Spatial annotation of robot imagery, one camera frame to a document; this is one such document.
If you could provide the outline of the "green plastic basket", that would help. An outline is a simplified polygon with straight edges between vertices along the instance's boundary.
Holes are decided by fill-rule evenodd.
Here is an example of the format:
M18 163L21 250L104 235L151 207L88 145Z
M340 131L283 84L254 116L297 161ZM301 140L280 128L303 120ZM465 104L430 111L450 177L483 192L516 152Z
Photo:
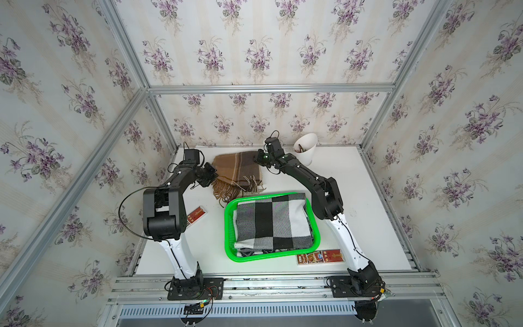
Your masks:
M253 198L266 198L268 196L273 195L283 195L287 193L280 193L280 194L268 194L268 195L261 195L261 196L252 196L248 197L247 199ZM313 215L314 218L311 220L312 226L315 229L316 232L316 238L315 238L315 244L310 249L305 250L296 250L292 252L279 252L269 255L263 255L263 256L254 256L254 257L247 257L247 258L238 258L236 257L236 251L232 248L232 243L234 242L234 226L232 225L232 211L236 208L237 202L242 201L246 198L238 198L236 200L233 200L231 203L229 203L225 209L224 218L225 218L225 251L227 254L227 257L229 257L230 260L234 262L251 262L251 261L257 261L257 260L268 260L273 258L279 258L279 257L285 257L285 256L297 256L299 254L306 254L309 252L314 252L319 246L321 242L321 236L320 231L317 226L317 223L315 221L315 215L313 213L313 210L311 208L311 203L309 207L309 214Z

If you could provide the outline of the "grey black checkered scarf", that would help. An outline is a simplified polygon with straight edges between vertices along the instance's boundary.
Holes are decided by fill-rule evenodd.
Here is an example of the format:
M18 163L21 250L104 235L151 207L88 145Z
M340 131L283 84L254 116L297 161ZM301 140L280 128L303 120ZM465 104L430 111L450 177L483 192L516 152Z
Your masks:
M236 257L247 258L310 249L316 232L304 193L237 202L232 211Z

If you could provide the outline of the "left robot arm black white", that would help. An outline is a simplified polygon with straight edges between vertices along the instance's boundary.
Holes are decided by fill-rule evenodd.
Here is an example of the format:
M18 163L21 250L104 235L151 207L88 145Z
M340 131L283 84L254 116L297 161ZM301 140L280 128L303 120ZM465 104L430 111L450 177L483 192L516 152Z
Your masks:
M163 247L177 279L190 280L201 274L184 237L188 219L183 194L195 183L208 187L217 177L210 163L181 162L165 183L143 193L144 234Z

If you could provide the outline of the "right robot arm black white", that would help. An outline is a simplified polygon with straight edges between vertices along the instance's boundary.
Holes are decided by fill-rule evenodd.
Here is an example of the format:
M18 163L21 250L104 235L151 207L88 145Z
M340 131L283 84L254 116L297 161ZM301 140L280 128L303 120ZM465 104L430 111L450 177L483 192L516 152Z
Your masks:
M350 263L347 269L350 285L356 294L362 295L371 287L381 286L382 279L368 257L363 254L346 222L343 200L334 178L325 178L304 166L295 156L283 151L270 152L260 149L254 162L295 178L311 194L311 206L316 218L329 223L339 239L344 259Z

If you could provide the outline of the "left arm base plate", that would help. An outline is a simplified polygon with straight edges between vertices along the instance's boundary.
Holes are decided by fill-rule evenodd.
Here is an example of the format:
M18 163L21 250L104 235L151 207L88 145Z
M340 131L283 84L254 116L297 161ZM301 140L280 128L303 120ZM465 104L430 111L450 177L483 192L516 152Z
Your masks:
M224 281L223 278L197 280L195 277L191 279L173 277L171 281L164 285L164 289L168 292L167 299L169 301L211 300L211 298L221 300Z

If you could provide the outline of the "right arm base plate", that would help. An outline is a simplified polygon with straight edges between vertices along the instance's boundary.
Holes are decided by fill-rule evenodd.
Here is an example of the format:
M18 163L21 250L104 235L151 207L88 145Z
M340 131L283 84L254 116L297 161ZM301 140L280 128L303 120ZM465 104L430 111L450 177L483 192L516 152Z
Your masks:
M327 286L335 298L379 298L385 292L385 282L379 278L374 283L364 283L357 277L331 276Z

